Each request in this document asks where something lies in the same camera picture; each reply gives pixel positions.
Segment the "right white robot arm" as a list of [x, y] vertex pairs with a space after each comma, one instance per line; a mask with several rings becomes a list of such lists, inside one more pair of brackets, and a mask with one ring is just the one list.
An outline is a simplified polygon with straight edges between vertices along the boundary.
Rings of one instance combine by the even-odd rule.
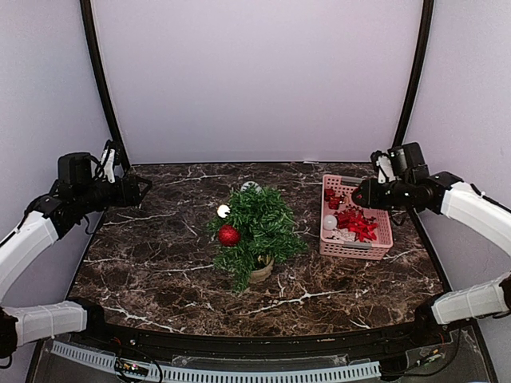
[[436, 248], [460, 256], [440, 257], [453, 289], [417, 308], [408, 340], [424, 346], [437, 335], [438, 326], [508, 317], [509, 208], [452, 172], [430, 172], [417, 142], [373, 152], [370, 161], [376, 174], [356, 187], [353, 202], [384, 211], [424, 211]]

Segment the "red drum ornament gold trim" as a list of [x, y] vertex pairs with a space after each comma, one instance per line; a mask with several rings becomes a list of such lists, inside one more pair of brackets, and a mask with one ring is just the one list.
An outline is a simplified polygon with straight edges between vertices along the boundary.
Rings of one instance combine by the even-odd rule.
[[225, 219], [227, 218], [230, 213], [231, 213], [231, 208], [227, 205], [227, 204], [221, 204], [217, 210], [217, 215], [221, 218], [221, 219]]

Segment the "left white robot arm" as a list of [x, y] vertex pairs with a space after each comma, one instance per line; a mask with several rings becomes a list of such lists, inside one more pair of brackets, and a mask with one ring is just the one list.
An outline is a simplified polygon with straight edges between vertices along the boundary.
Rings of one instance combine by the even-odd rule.
[[[34, 199], [20, 223], [1, 241], [1, 294], [47, 248], [63, 239], [93, 212], [109, 207], [135, 207], [152, 187], [136, 175], [117, 176], [117, 152], [103, 151], [100, 159], [87, 152], [61, 156], [57, 179], [50, 191]], [[31, 342], [59, 334], [79, 333], [96, 348], [113, 340], [112, 329], [102, 321], [102, 308], [82, 299], [31, 307], [1, 307], [1, 356]]]

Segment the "pink plastic basket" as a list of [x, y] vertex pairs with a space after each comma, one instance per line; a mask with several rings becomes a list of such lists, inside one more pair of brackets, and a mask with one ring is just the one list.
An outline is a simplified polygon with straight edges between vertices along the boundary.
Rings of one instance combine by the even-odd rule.
[[381, 260], [394, 245], [386, 211], [356, 205], [351, 197], [362, 181], [323, 176], [319, 253], [349, 259]]

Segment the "small green christmas tree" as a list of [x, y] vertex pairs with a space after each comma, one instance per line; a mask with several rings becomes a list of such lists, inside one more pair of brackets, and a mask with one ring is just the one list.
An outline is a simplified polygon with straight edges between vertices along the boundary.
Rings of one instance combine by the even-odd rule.
[[[294, 212], [278, 189], [232, 191], [227, 205], [231, 208], [230, 215], [225, 219], [218, 215], [212, 218], [208, 231], [217, 240], [213, 264], [229, 274], [234, 292], [241, 293], [248, 288], [254, 271], [270, 263], [285, 263], [307, 252], [306, 242], [296, 232]], [[222, 246], [218, 240], [218, 231], [225, 224], [233, 226], [241, 235], [234, 247]]]

